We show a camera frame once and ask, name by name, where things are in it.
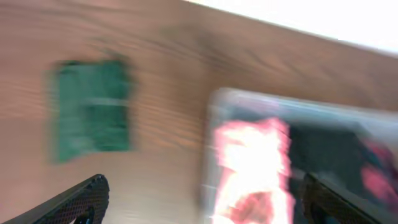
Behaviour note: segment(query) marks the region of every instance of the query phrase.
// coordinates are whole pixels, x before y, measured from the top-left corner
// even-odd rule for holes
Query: black fabric
[[[367,151],[354,131],[317,126],[290,126],[289,157],[291,167],[305,172],[332,175],[342,187],[372,202],[376,199],[364,188],[361,168]],[[300,181],[290,179],[290,193],[295,197],[294,223],[307,223],[299,198]]]

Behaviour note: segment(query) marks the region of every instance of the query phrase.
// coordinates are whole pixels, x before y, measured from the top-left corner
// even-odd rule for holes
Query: plastic bin
[[[211,222],[221,168],[217,165],[213,147],[213,131],[224,122],[239,119],[257,121],[276,116],[293,123],[310,123],[328,128],[361,126],[383,142],[393,153],[398,149],[398,114],[386,111],[318,103],[250,91],[223,88],[211,99],[208,116],[208,135],[205,144],[201,203],[204,223]]]

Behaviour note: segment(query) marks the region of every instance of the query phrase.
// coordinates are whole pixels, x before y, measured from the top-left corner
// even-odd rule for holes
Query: dark green fabric
[[[83,154],[127,151],[129,146],[127,66],[120,60],[70,61],[56,71],[54,119],[56,160]]]

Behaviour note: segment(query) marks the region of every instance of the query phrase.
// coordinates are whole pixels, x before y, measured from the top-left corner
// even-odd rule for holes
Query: white wall
[[[304,32],[398,53],[398,1],[192,0]]]

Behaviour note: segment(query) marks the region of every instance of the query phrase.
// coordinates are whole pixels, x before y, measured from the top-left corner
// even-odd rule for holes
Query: brown wooden surface
[[[87,177],[111,187],[104,223],[196,223],[205,110],[221,86],[398,110],[398,60],[179,0],[0,1],[0,222]],[[136,151],[47,157],[45,73],[130,57]]]

